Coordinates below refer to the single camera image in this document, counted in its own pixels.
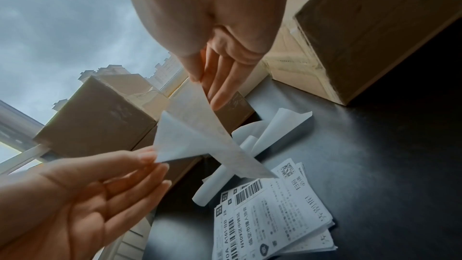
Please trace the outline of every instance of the dark tabletop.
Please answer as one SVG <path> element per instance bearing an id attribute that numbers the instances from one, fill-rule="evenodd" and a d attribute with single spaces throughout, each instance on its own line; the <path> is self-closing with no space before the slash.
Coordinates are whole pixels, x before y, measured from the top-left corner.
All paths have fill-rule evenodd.
<path id="1" fill-rule="evenodd" d="M 462 24 L 422 47 L 343 107 L 266 78 L 247 97 L 313 118 L 257 157 L 303 162 L 332 213 L 338 250 L 281 259 L 462 259 Z M 143 260 L 210 259 L 214 198 L 192 196 L 218 163 L 196 165 L 162 200 Z M 234 177 L 223 190 L 241 184 Z"/>

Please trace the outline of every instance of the cloudy sky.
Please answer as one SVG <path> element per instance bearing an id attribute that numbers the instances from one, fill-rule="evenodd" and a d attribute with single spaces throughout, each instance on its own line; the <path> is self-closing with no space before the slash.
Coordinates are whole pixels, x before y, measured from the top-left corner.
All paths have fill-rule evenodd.
<path id="1" fill-rule="evenodd" d="M 45 124 L 86 69 L 149 77 L 168 53 L 130 0 L 0 0 L 0 99 Z"/>

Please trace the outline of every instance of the black logo on label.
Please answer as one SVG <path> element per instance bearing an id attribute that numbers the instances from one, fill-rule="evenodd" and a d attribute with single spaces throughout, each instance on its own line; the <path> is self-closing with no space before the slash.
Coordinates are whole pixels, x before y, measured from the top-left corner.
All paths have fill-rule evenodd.
<path id="1" fill-rule="evenodd" d="M 261 246 L 260 246 L 260 254 L 262 256 L 266 256 L 268 254 L 268 248 L 269 248 L 268 245 L 261 244 Z"/>
<path id="2" fill-rule="evenodd" d="M 215 217 L 218 217 L 218 215 L 221 214 L 221 205 L 219 207 L 217 207 L 217 213 L 215 215 Z"/>

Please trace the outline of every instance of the hand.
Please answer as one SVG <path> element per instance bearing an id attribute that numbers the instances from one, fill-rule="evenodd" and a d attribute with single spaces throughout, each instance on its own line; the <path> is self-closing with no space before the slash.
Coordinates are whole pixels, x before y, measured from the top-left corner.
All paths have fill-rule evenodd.
<path id="1" fill-rule="evenodd" d="M 271 49 L 286 0 L 132 2 L 149 33 L 202 83 L 218 110 Z"/>
<path id="2" fill-rule="evenodd" d="M 168 165 L 155 158 L 148 147 L 60 159 L 2 177 L 0 259 L 91 259 L 169 189 Z"/>

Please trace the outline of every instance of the stack of shipping labels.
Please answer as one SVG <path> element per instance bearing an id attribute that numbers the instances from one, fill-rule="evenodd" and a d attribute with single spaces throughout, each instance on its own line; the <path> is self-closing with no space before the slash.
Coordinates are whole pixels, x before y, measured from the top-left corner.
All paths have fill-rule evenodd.
<path id="1" fill-rule="evenodd" d="M 310 187 L 302 163 L 285 160 L 278 179 L 257 179 L 221 194 L 214 212 L 213 260 L 263 260 L 332 251 L 332 215 Z"/>

